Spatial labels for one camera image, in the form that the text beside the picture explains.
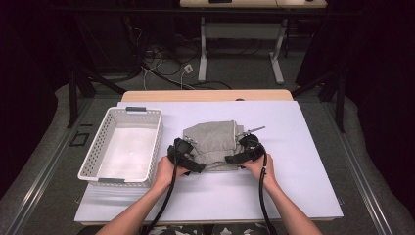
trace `hand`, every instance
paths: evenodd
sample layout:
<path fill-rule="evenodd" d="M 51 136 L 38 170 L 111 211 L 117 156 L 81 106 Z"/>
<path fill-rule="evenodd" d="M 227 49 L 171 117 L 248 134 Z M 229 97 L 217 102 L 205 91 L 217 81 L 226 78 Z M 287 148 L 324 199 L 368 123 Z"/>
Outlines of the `hand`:
<path fill-rule="evenodd" d="M 275 179 L 274 162 L 272 160 L 272 157 L 269 154 L 267 154 L 266 157 L 267 157 L 266 171 L 265 171 L 265 178 L 263 180 L 265 187 L 273 183 L 278 184 L 277 180 Z M 263 167 L 263 158 L 264 156 L 261 156 L 255 162 L 247 161 L 241 164 L 241 166 L 250 170 L 251 173 L 253 174 L 253 177 L 258 181 L 259 181 L 260 173 Z"/>
<path fill-rule="evenodd" d="M 178 167 L 176 172 L 176 178 L 180 175 L 188 172 L 188 169 L 183 167 Z M 174 172 L 174 164 L 168 159 L 167 156 L 162 157 L 159 160 L 158 169 L 156 173 L 156 181 L 154 186 L 159 186 L 161 188 L 167 188 L 172 179 L 172 175 Z"/>

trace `person's left hand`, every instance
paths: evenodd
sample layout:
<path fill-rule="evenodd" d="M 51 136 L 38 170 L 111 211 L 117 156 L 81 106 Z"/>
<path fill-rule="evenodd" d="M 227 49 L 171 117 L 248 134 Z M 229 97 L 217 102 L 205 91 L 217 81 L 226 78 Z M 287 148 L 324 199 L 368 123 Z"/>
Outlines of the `person's left hand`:
<path fill-rule="evenodd" d="M 179 166 L 177 168 L 176 178 L 180 177 L 180 175 L 188 171 L 188 169 Z M 156 173 L 156 181 L 154 185 L 160 186 L 162 188 L 167 188 L 171 183 L 173 172 L 174 164 L 168 159 L 167 156 L 162 157 L 159 160 L 158 169 Z"/>

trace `person's left arm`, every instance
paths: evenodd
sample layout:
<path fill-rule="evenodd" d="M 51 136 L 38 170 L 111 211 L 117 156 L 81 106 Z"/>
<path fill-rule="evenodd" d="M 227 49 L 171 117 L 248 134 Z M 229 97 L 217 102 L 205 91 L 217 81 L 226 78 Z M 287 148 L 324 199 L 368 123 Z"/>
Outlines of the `person's left arm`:
<path fill-rule="evenodd" d="M 156 181 L 149 191 L 105 225 L 97 234 L 137 234 L 152 207 L 170 185 L 173 170 L 174 165 L 168 157 L 162 157 L 159 161 Z M 179 167 L 176 177 L 187 171 Z"/>

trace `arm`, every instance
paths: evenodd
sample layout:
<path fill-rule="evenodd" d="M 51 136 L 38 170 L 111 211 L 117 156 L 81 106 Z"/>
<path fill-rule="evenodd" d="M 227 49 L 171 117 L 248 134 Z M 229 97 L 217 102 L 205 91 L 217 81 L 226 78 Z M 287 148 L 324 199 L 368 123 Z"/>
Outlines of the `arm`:
<path fill-rule="evenodd" d="M 274 174 L 274 164 L 272 157 L 267 155 L 268 162 L 266 167 L 266 174 L 263 181 L 265 190 L 268 192 L 281 218 L 291 235 L 296 234 L 321 234 L 320 230 L 315 224 L 305 215 L 302 210 L 284 193 L 278 184 Z M 254 178 L 259 180 L 260 172 L 262 170 L 263 156 L 255 162 L 246 162 L 242 166 L 251 171 Z"/>
<path fill-rule="evenodd" d="M 143 197 L 104 226 L 98 234 L 137 234 L 147 214 L 170 185 L 173 169 L 174 165 L 171 161 L 167 157 L 162 157 L 154 185 Z M 187 171 L 179 167 L 177 177 Z"/>

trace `forearm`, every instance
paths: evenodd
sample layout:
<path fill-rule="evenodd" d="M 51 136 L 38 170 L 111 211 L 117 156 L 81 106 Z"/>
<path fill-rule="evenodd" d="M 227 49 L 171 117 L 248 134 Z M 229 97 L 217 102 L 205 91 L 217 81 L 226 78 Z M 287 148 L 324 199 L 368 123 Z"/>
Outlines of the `forearm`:
<path fill-rule="evenodd" d="M 291 201 L 275 180 L 266 182 L 265 189 L 277 207 L 290 235 L 321 234 L 315 224 Z"/>
<path fill-rule="evenodd" d="M 101 229 L 98 234 L 137 234 L 147 214 L 165 190 L 165 187 L 151 188 L 141 199 Z"/>

